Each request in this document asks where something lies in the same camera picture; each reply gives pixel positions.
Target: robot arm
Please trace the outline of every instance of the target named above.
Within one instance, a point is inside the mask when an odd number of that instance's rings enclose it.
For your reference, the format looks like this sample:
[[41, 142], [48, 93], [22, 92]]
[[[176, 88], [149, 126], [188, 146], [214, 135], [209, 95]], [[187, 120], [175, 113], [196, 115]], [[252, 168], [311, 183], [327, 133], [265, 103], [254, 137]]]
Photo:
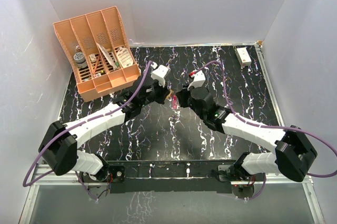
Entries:
[[148, 74], [145, 77], [145, 81], [138, 94], [122, 110], [111, 115], [106, 115], [129, 100], [140, 84], [142, 76], [140, 76], [130, 88], [122, 91], [112, 103], [103, 109], [79, 120], [65, 123], [64, 125], [59, 121], [50, 125], [38, 149], [39, 152], [60, 132], [83, 121], [86, 122], [82, 126], [71, 129], [65, 133], [44, 152], [42, 157], [50, 165], [56, 175], [61, 176], [70, 170], [75, 170], [93, 175], [98, 181], [106, 178], [109, 168], [106, 161], [99, 155], [85, 153], [77, 149], [92, 137], [108, 128], [121, 125], [139, 115], [142, 107], [154, 101], [160, 104], [164, 103], [167, 95], [170, 93], [165, 81], [170, 69], [163, 65], [157, 67], [156, 63], [153, 63], [152, 67], [155, 68], [155, 70], [152, 71], [151, 76]]
[[245, 124], [230, 109], [214, 102], [208, 89], [203, 87], [205, 77], [202, 71], [192, 73], [191, 77], [192, 83], [186, 84], [176, 94], [181, 107], [190, 107], [209, 129], [241, 137], [270, 151], [261, 154], [245, 152], [227, 171], [216, 171], [218, 175], [246, 179], [261, 172], [282, 173], [291, 180], [303, 181], [317, 157], [316, 150], [305, 134]]

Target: white box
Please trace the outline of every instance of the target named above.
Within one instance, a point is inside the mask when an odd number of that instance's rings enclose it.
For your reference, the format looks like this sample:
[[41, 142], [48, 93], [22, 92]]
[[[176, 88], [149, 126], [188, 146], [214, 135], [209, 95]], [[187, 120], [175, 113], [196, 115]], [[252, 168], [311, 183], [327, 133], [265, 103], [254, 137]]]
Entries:
[[237, 56], [237, 59], [240, 62], [240, 65], [242, 67], [245, 66], [250, 66], [252, 63], [251, 57], [248, 54], [247, 48], [243, 47], [243, 48], [236, 48], [235, 49], [235, 54]]

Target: white wall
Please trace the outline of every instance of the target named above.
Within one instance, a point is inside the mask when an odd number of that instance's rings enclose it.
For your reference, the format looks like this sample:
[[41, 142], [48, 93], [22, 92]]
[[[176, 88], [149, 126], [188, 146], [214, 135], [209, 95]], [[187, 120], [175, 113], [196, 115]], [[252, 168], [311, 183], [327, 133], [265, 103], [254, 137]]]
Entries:
[[24, 176], [57, 119], [71, 68], [53, 31], [49, 0], [0, 0], [0, 219], [17, 223]]
[[[337, 148], [337, 0], [285, 0], [263, 52], [287, 125], [296, 124]], [[310, 172], [337, 169], [336, 156], [312, 140], [319, 155]], [[326, 223], [336, 223], [337, 177], [314, 179]]]
[[255, 42], [284, 0], [50, 0], [60, 19], [117, 5], [130, 44]]

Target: perforated bin wall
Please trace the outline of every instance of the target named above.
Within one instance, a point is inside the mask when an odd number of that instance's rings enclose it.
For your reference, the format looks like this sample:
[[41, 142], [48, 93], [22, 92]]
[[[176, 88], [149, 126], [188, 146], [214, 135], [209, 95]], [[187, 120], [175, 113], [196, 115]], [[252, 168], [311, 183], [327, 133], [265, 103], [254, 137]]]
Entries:
[[[54, 23], [54, 28], [73, 68], [78, 92], [84, 101], [130, 87], [140, 75], [116, 6]], [[114, 70], [96, 43], [102, 45], [110, 55], [114, 54], [115, 57], [119, 47], [126, 47], [132, 55], [134, 64], [123, 68], [120, 63], [120, 67]], [[79, 68], [74, 61], [78, 46], [84, 54], [87, 67]], [[94, 54], [96, 62], [91, 61], [90, 54]]]

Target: black marble table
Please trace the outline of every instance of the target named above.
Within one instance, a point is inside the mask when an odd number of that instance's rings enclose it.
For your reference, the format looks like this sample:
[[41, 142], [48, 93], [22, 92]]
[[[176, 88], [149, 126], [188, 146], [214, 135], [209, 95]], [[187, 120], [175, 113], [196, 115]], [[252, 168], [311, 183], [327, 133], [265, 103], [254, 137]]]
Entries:
[[[246, 118], [277, 125], [255, 47], [247, 46], [247, 50], [252, 65], [245, 68], [239, 64], [235, 46], [141, 47], [132, 48], [132, 53], [142, 72], [149, 60], [168, 66], [171, 69], [168, 85], [173, 91], [188, 80], [188, 73], [220, 59], [225, 65], [227, 91], [234, 109]], [[220, 69], [211, 66], [204, 73], [215, 101], [225, 106]], [[60, 120], [66, 123], [85, 117], [106, 106], [117, 94], [85, 103], [72, 75]], [[93, 137], [82, 148], [102, 155], [107, 161], [235, 160], [244, 151], [265, 152], [249, 141], [209, 130], [189, 108], [174, 110], [171, 100], [166, 100], [165, 105], [152, 103], [144, 107], [136, 118]]]

